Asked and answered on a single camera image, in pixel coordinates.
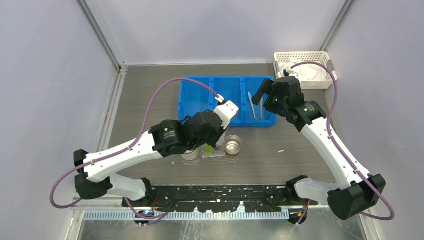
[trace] metal cup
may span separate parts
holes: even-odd
[[[242,146],[242,140],[236,135],[230,135],[225,139],[225,153],[228,156],[235,157],[239,155],[242,150]]]

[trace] blue plastic bin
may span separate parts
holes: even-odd
[[[254,96],[259,90],[264,79],[273,79],[272,76],[185,76],[194,79],[215,90],[225,100],[235,103],[239,110],[231,120],[231,127],[272,127],[277,123],[277,115],[263,109],[261,120],[261,107],[254,105],[256,118],[254,119],[248,92]],[[183,120],[186,116],[193,116],[205,110],[213,110],[218,105],[215,96],[203,87],[188,81],[182,81],[178,102],[178,118]]]

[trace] white basket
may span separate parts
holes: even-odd
[[[330,60],[329,54],[325,51],[286,51],[274,53],[274,70],[277,79],[282,78],[283,75],[279,70],[278,63],[288,63],[291,58],[296,58],[301,61],[314,61],[320,62],[327,66],[334,74],[337,80],[336,72],[334,71],[333,64]],[[328,89],[333,84],[330,75],[327,73],[325,79],[314,79],[307,81],[300,81],[300,87],[302,89]]]

